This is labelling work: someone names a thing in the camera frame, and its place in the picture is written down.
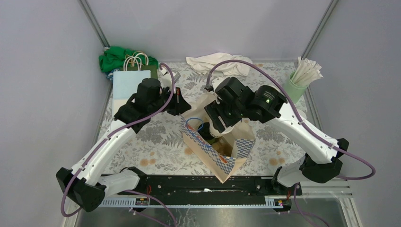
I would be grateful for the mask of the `green paper coffee cup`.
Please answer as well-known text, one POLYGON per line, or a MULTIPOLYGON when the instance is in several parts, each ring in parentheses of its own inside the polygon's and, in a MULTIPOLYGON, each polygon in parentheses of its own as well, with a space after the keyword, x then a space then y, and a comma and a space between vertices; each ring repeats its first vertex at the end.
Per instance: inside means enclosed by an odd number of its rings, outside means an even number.
POLYGON ((209 132, 209 122, 203 123, 201 126, 198 127, 197 132, 200 136, 208 142, 210 145, 216 143, 218 141, 217 138, 211 136, 209 132))

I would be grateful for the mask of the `blue checkered paper bag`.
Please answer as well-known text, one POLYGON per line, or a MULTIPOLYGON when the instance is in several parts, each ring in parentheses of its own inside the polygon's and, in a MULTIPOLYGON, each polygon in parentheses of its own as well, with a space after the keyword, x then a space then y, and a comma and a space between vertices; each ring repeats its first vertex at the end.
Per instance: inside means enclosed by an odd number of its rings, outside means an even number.
POLYGON ((211 94, 201 95, 181 115, 181 132, 188 148, 224 183, 249 157, 255 135, 245 121, 240 121, 229 133, 218 136, 210 129, 212 122, 204 110, 213 100, 211 94))

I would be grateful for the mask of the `white paper coffee cup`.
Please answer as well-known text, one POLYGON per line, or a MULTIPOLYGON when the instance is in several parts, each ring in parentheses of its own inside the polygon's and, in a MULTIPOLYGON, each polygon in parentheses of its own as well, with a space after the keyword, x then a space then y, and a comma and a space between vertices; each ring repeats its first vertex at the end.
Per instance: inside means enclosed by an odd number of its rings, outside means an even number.
POLYGON ((220 138, 226 134, 229 134, 232 130, 234 129, 233 126, 231 127, 224 127, 224 130, 222 132, 220 132, 216 126, 213 125, 212 122, 209 123, 209 132, 211 134, 212 137, 214 138, 220 138))

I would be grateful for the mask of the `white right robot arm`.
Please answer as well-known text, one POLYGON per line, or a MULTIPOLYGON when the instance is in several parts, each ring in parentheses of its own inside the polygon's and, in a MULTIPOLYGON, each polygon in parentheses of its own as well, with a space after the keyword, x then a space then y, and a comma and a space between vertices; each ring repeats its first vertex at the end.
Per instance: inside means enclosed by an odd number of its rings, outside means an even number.
POLYGON ((252 91, 237 78, 225 77, 213 80, 211 89, 215 98, 206 105, 205 111, 213 137, 230 133, 243 118, 247 118, 267 123, 306 152, 297 162, 277 171, 271 182, 274 193, 283 195, 290 186, 301 181, 326 183, 340 174, 343 163, 340 155, 331 147, 337 145, 338 141, 330 139, 326 145, 309 133, 302 123, 306 123, 317 135, 328 138, 304 118, 298 120, 289 101, 276 88, 262 85, 252 91))

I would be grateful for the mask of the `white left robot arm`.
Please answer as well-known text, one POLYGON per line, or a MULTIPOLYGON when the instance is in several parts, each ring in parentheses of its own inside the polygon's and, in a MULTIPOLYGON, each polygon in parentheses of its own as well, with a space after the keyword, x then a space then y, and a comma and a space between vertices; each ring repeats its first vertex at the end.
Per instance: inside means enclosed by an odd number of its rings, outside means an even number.
POLYGON ((70 169, 60 168, 56 179, 66 198, 86 212, 95 210, 105 197, 131 190, 142 194, 147 182, 133 170, 102 176, 115 154, 136 135, 151 118, 161 112, 181 115, 190 110, 179 87, 162 87, 158 79, 143 79, 114 115, 110 127, 91 150, 70 169))

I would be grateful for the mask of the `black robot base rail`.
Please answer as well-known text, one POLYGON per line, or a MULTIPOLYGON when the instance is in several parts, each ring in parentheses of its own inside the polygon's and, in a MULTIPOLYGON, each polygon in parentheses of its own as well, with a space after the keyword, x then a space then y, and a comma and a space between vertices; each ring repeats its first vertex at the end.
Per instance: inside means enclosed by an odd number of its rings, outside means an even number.
POLYGON ((135 191, 151 195, 165 205, 263 205, 266 196, 302 195, 300 186, 276 191, 271 177, 232 176, 221 183, 215 176, 148 175, 130 167, 139 176, 135 191))

